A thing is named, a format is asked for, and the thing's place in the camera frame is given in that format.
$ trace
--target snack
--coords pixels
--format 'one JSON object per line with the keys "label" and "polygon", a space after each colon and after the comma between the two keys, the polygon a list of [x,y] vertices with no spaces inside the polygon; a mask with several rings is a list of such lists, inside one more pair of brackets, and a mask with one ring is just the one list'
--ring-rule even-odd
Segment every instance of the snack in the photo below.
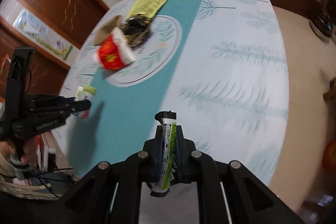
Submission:
{"label": "snack", "polygon": [[97,52],[97,59],[107,70],[119,70],[136,60],[127,39],[118,27],[115,27]]}
{"label": "snack", "polygon": [[[92,99],[94,95],[96,94],[96,91],[97,89],[90,85],[85,85],[84,87],[79,86],[77,88],[75,101],[82,101],[82,100],[87,99],[90,102],[92,102]],[[74,112],[72,114],[76,117],[87,119],[89,117],[89,110]]]}
{"label": "snack", "polygon": [[108,22],[106,22],[96,33],[94,37],[94,46],[98,46],[103,44],[105,39],[111,34],[112,30],[115,27],[120,27],[121,26],[121,15],[117,15],[110,19]]}
{"label": "snack", "polygon": [[160,181],[152,183],[151,196],[162,197],[169,192],[172,179],[172,167],[175,157],[176,113],[162,111],[155,115],[155,120],[162,124],[163,153]]}
{"label": "snack", "polygon": [[150,31],[151,23],[150,18],[139,14],[129,18],[125,25],[121,27],[131,47],[140,45],[144,41]]}
{"label": "snack", "polygon": [[167,0],[136,0],[128,12],[126,19],[135,17],[138,14],[153,18]]}

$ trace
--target metal screw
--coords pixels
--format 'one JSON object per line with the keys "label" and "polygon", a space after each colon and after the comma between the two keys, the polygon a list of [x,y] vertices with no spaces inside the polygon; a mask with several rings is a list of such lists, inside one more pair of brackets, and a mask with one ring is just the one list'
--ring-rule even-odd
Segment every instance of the metal screw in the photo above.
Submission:
{"label": "metal screw", "polygon": [[139,157],[139,158],[144,159],[144,158],[146,158],[147,156],[148,156],[148,153],[147,153],[146,151],[140,151],[140,152],[138,153],[138,157]]}
{"label": "metal screw", "polygon": [[191,156],[193,156],[194,158],[199,158],[200,156],[202,156],[202,153],[198,150],[195,150],[191,152]]}
{"label": "metal screw", "polygon": [[107,161],[101,161],[100,163],[98,163],[98,168],[99,169],[106,169],[107,167],[109,167],[109,163]]}
{"label": "metal screw", "polygon": [[230,165],[231,165],[231,167],[234,168],[234,169],[238,169],[238,168],[240,168],[240,167],[242,166],[242,165],[240,164],[240,162],[237,161],[237,160],[232,161],[232,162],[230,163]]}

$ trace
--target yellow packet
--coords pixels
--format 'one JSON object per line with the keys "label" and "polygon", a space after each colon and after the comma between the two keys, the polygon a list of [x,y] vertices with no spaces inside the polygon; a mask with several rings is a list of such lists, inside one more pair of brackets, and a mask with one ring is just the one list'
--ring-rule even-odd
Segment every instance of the yellow packet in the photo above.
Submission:
{"label": "yellow packet", "polygon": [[126,19],[134,17],[137,14],[142,14],[148,18],[153,18],[166,2],[167,0],[136,0],[128,12]]}

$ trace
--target finger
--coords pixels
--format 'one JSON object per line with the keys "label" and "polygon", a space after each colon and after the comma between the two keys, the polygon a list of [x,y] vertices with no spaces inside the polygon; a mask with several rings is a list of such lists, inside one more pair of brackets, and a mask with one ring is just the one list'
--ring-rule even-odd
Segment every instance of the finger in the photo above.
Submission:
{"label": "finger", "polygon": [[8,144],[9,153],[11,155],[14,155],[15,151],[16,151],[14,143],[11,140],[9,140],[9,139],[6,141],[6,143]]}
{"label": "finger", "polygon": [[4,157],[7,157],[10,154],[7,142],[0,142],[0,152]]}
{"label": "finger", "polygon": [[23,152],[27,155],[36,154],[37,143],[35,137],[26,141],[23,146]]}
{"label": "finger", "polygon": [[36,159],[37,159],[36,153],[35,154],[30,154],[30,155],[24,154],[21,157],[21,162],[23,164],[33,165],[34,162],[36,161]]}

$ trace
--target tiled floor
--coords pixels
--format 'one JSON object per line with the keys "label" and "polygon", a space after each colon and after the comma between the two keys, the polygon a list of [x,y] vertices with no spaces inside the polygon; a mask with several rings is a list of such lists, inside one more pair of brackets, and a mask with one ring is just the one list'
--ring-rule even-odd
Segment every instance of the tiled floor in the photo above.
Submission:
{"label": "tiled floor", "polygon": [[322,93],[336,76],[336,46],[313,33],[308,20],[274,7],[285,44],[289,72],[289,116],[283,149],[270,189],[295,212],[308,197],[329,190],[324,148],[334,137],[335,113]]}

